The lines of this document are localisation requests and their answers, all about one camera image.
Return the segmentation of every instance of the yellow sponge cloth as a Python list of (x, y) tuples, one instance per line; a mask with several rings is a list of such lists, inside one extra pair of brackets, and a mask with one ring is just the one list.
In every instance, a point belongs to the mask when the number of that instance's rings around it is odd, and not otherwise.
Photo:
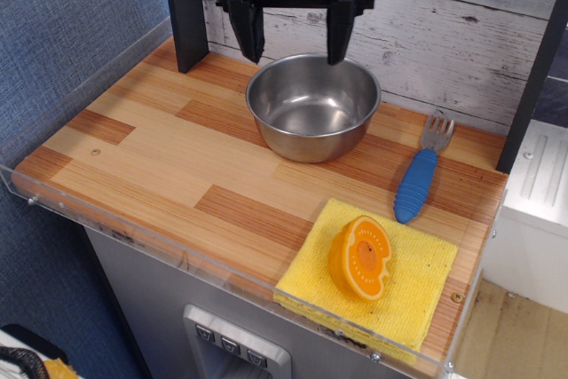
[[(372, 217), (381, 224), (392, 247), (383, 296), (372, 303), (346, 298), (331, 280), (327, 269), (331, 241), (345, 224), (360, 215)], [(385, 344), (379, 336), (420, 350), (457, 249), (437, 237), (331, 199), (277, 284), (274, 300), (293, 312), (334, 331), (341, 329), (345, 336), (410, 364), (413, 356)]]

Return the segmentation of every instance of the blue fork handle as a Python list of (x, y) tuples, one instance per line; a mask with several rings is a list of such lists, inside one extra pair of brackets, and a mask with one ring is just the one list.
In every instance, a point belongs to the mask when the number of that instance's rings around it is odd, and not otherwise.
[(401, 224), (406, 224), (420, 212), (428, 197), (437, 164), (438, 155), (429, 148), (414, 156), (394, 199), (394, 215)]

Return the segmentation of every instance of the metal bowl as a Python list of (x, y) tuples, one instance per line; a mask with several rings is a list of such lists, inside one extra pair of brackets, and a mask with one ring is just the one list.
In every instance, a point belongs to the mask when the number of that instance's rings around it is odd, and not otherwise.
[(367, 133), (381, 102), (373, 74), (327, 55), (286, 57), (261, 68), (247, 87), (247, 105), (266, 144), (296, 162), (328, 162)]

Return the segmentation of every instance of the wooden floor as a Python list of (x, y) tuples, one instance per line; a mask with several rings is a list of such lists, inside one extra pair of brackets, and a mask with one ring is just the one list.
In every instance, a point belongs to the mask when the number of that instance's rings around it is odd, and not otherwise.
[(482, 281), (455, 372), (468, 379), (568, 378), (568, 314)]

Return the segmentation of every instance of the fork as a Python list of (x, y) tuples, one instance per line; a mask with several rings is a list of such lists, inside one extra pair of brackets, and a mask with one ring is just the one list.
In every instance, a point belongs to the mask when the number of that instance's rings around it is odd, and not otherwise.
[(424, 205), (438, 164), (437, 152), (447, 146), (453, 133), (454, 120), (434, 114), (428, 118), (420, 138), (422, 150), (408, 166), (395, 197), (394, 214), (401, 224), (418, 215)]

